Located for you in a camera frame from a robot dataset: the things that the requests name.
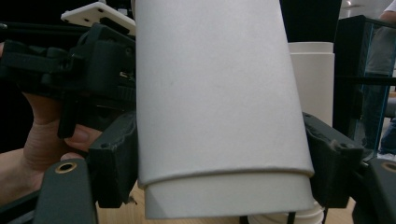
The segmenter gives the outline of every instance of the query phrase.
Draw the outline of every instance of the screw hole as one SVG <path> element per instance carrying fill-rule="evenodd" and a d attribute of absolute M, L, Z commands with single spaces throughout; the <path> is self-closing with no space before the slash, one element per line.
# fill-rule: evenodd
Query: screw hole
<path fill-rule="evenodd" d="M 396 173 L 396 164 L 391 163 L 391 162 L 383 162 L 382 163 L 382 167 L 384 167 L 384 169 L 391 171 L 393 173 Z"/>
<path fill-rule="evenodd" d="M 76 169 L 77 164 L 75 162 L 67 162 L 67 163 L 63 163 L 61 165 L 59 165 L 55 172 L 57 174 L 65 174 L 65 173 L 69 173 L 70 171 Z"/>

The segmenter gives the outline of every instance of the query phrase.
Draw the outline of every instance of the white cardboard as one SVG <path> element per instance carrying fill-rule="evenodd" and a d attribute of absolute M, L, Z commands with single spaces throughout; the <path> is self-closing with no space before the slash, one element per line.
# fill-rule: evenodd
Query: white cardboard
<path fill-rule="evenodd" d="M 260 201 L 260 213 L 268 212 L 264 203 L 271 212 L 283 211 L 284 204 L 289 210 L 312 204 L 305 197 L 294 206 L 265 187 L 267 175 L 278 173 L 275 190 L 310 195 L 306 183 L 313 174 L 277 0 L 137 1 L 136 29 L 139 183 L 148 192 L 148 214 L 244 215 L 223 194 L 240 207 Z M 255 189 L 248 195 L 255 202 L 240 202 L 233 185 L 209 178 L 244 173 L 261 175 L 244 179 Z M 304 181 L 284 185 L 287 175 Z M 222 192 L 205 208 L 191 206 L 197 188 L 179 184 L 194 178 Z M 235 185 L 241 180 L 235 178 Z M 166 200 L 173 188 L 184 194 L 178 199 L 172 191 L 175 200 Z M 164 204 L 174 206 L 173 212 L 156 214 Z M 218 206 L 227 212 L 207 213 Z"/>

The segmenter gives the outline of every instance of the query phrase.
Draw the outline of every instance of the human hand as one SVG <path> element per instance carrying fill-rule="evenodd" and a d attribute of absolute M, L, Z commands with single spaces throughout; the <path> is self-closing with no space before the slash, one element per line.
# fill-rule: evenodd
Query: human hand
<path fill-rule="evenodd" d="M 0 57 L 3 47 L 0 43 Z M 34 121 L 24 148 L 0 154 L 0 205 L 39 189 L 45 171 L 53 163 L 82 158 L 77 152 L 88 151 L 101 134 L 77 125 L 72 137 L 58 138 L 62 103 L 29 93 L 24 95 L 32 107 Z"/>

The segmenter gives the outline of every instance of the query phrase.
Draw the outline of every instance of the white tube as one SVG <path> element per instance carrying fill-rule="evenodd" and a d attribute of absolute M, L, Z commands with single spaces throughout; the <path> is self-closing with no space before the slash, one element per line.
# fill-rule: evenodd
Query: white tube
<path fill-rule="evenodd" d="M 278 0 L 136 2 L 146 216 L 312 207 L 313 174 Z"/>

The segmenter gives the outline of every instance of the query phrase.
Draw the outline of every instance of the white fabric sleeve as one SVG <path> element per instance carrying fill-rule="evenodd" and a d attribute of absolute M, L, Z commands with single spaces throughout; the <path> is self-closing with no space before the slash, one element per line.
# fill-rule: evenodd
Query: white fabric sleeve
<path fill-rule="evenodd" d="M 390 3 L 390 5 L 385 8 L 384 11 L 396 11 L 396 0 L 393 0 L 393 2 Z"/>

